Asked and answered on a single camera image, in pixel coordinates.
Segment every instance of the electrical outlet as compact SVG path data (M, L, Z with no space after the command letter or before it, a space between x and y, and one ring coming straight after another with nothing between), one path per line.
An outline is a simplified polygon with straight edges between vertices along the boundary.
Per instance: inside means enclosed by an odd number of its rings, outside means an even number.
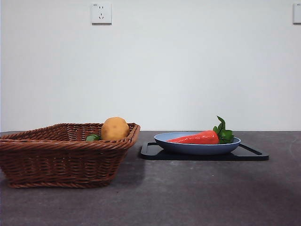
M293 24L301 25L301 2L293 4Z
M109 2L91 5L92 24L112 24L112 5Z

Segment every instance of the potato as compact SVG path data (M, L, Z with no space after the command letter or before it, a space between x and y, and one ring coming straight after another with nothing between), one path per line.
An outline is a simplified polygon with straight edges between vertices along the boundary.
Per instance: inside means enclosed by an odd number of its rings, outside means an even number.
M127 122L120 117L108 118L101 129L102 140L120 140L130 132Z

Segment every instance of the green leaves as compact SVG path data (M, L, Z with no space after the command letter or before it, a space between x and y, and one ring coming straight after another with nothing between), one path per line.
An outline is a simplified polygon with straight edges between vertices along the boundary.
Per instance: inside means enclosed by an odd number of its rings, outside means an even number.
M220 140L219 144L232 143L234 138L232 130L226 129L226 123L224 119L219 116L217 116L217 118L219 121L221 121L221 123L218 125L218 127L214 126L213 131L218 135L218 138Z
M226 129L223 129L221 130L220 134L219 134L219 139L220 139L220 142L219 144L229 144L229 143L232 143L233 142L233 134L232 134L232 130L226 130Z

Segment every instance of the black tray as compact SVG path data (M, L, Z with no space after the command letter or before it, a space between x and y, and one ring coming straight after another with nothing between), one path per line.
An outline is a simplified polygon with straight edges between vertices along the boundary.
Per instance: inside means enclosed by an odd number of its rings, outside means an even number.
M140 151L140 157L147 160L190 161L265 161L269 159L267 153L242 143L228 154L192 155L169 152L160 147L156 142L145 142Z

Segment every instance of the lime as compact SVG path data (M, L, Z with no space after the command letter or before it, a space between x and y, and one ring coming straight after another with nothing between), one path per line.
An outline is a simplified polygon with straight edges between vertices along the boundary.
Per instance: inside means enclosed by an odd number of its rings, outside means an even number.
M97 134L91 134L86 138L86 141L96 141L96 140L100 140L100 137Z

